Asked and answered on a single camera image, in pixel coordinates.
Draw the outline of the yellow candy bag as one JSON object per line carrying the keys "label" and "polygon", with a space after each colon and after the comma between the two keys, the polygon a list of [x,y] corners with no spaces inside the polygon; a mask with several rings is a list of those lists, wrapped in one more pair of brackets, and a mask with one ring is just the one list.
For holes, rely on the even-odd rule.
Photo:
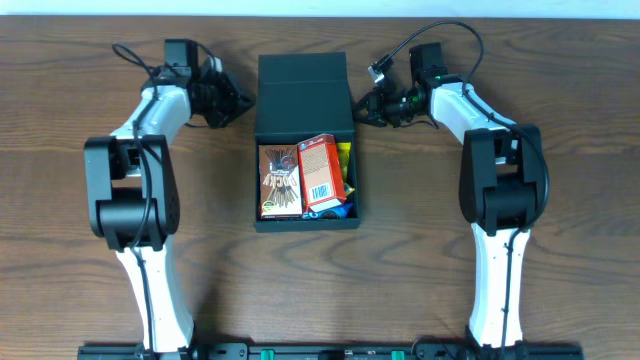
{"label": "yellow candy bag", "polygon": [[338,152],[338,159],[339,159],[339,164],[341,169],[344,192],[346,196],[350,196],[355,191],[355,188],[352,187],[347,180],[349,162],[350,162],[351,143],[339,142],[336,144],[336,148]]}

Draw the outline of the black gift box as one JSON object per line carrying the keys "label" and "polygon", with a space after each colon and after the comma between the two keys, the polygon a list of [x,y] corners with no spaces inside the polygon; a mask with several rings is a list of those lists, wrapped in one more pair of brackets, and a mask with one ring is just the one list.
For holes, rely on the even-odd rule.
{"label": "black gift box", "polygon": [[254,142],[295,145],[316,135],[330,134],[349,143],[347,183],[355,188],[347,197],[352,205],[344,219],[262,219],[255,201],[254,226],[259,233],[335,231],[360,225],[359,179],[352,95],[346,54],[261,55],[258,61],[258,95]]}

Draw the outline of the red snack box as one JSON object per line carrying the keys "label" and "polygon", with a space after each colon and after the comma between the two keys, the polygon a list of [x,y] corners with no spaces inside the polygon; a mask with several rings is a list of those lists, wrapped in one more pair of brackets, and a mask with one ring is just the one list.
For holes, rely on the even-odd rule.
{"label": "red snack box", "polygon": [[320,212],[346,202],[335,137],[321,134],[297,144],[304,211]]}

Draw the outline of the blue Oreo cookie pack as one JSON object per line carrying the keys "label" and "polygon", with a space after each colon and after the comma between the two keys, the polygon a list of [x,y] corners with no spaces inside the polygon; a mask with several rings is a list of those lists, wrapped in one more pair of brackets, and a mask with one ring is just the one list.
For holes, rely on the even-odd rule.
{"label": "blue Oreo cookie pack", "polygon": [[345,219],[348,217],[352,208],[351,203],[345,203],[339,206],[321,210],[318,212],[310,211],[302,214],[303,220],[321,220],[321,219]]}

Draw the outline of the brown Pocky box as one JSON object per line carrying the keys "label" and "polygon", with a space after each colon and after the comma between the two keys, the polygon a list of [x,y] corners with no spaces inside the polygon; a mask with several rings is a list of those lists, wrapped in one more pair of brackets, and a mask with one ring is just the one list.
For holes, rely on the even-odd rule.
{"label": "brown Pocky box", "polygon": [[300,218],[300,168],[295,145],[259,146],[259,213],[262,220]]}

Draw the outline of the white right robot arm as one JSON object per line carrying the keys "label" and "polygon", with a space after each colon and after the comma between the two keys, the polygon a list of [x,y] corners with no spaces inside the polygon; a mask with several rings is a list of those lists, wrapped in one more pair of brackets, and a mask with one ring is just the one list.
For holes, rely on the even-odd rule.
{"label": "white right robot arm", "polygon": [[549,172],[534,125],[498,114],[468,77],[449,73],[438,43],[410,49],[412,85],[395,91],[385,55],[368,68],[374,88],[358,101],[362,123],[408,127],[417,116],[445,126],[462,144],[459,206],[476,254],[468,329],[481,348],[505,351],[522,339],[519,307],[530,230],[546,208]]}

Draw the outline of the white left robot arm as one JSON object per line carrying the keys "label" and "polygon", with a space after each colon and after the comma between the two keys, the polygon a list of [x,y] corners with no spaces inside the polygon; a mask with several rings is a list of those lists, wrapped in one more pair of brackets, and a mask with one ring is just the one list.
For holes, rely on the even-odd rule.
{"label": "white left robot arm", "polygon": [[254,105],[220,58],[191,39],[168,39],[165,59],[147,65],[121,43],[113,52],[148,78],[140,103],[118,129],[84,145],[89,225],[126,270],[143,324],[134,345],[85,345],[81,359],[213,359],[201,343],[173,256],[180,200],[169,152],[193,116],[223,128]]}

